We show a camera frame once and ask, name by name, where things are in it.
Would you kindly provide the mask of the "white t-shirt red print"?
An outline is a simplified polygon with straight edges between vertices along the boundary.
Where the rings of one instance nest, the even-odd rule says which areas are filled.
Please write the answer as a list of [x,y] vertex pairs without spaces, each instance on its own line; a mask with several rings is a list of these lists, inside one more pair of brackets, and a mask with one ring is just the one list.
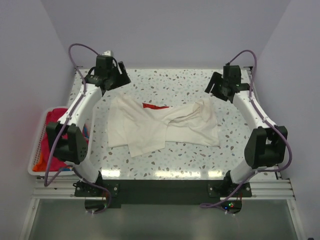
[[132,158],[165,148],[167,142],[216,147],[218,121],[209,98],[181,106],[156,106],[119,94],[110,104],[108,146],[127,146]]

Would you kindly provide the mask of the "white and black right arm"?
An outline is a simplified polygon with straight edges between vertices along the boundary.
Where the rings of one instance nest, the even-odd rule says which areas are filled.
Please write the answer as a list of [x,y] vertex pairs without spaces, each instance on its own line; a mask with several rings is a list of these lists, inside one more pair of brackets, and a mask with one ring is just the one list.
[[251,134],[244,148],[244,159],[227,172],[223,192],[230,197],[257,173],[271,170],[284,161],[288,131],[276,125],[257,102],[247,82],[242,82],[238,65],[226,64],[222,73],[214,72],[205,92],[225,102],[231,102],[244,117]]

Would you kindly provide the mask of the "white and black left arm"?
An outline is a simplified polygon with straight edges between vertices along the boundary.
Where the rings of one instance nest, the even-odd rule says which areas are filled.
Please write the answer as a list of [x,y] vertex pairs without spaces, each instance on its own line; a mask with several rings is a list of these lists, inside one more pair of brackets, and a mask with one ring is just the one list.
[[131,82],[124,63],[111,55],[98,55],[95,66],[82,78],[82,86],[68,110],[56,122],[46,126],[50,149],[47,166],[53,158],[67,164],[74,173],[87,181],[86,191],[99,196],[104,184],[97,180],[100,172],[92,165],[88,156],[88,143],[83,135],[86,119],[96,103],[108,91]]

